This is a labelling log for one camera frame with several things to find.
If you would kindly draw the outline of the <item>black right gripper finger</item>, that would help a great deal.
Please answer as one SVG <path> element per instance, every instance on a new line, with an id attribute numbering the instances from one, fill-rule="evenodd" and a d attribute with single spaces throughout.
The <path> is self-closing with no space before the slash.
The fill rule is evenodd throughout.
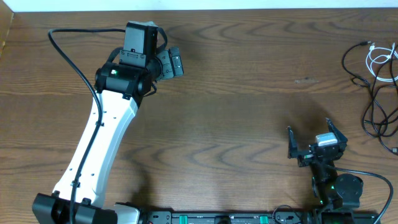
<path id="1" fill-rule="evenodd" d="M 338 143 L 347 143 L 348 139 L 346 138 L 346 136 L 344 134 L 342 134 L 342 132 L 340 132 L 337 127 L 333 124 L 333 122 L 331 121 L 331 119 L 326 118 L 326 123 L 328 125 L 328 130 L 329 132 L 333 133 L 338 141 Z"/>
<path id="2" fill-rule="evenodd" d="M 297 158 L 298 156 L 298 145 L 294 138 L 294 132 L 290 126 L 287 127 L 288 130 L 288 158 Z"/>

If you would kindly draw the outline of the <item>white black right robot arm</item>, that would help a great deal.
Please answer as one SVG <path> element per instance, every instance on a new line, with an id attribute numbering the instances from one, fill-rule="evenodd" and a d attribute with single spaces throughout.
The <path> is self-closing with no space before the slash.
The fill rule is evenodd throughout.
<path id="1" fill-rule="evenodd" d="M 354 223 L 355 208 L 360 206 L 363 193 L 361 178 L 345 172 L 338 174 L 334 162 L 343 156 L 348 139 L 330 119 L 326 120 L 328 132 L 315 137 L 307 150 L 300 150 L 294 132 L 288 130 L 288 158 L 296 159 L 299 167 L 309 167 L 312 172 L 314 196 L 321 203 L 306 213 L 303 223 Z"/>

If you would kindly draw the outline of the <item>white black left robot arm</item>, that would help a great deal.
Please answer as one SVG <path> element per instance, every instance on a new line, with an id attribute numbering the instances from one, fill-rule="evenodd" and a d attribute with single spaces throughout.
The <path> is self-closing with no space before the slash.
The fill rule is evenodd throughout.
<path id="1" fill-rule="evenodd" d="M 135 54 L 112 52 L 96 72 L 90 117 L 78 147 L 51 195 L 37 194 L 32 211 L 39 223 L 139 223 L 139 209 L 128 203 L 104 207 L 109 174 L 121 140 L 143 97 L 155 93 L 154 83 L 183 75 L 178 47 L 163 50 L 145 67 Z"/>

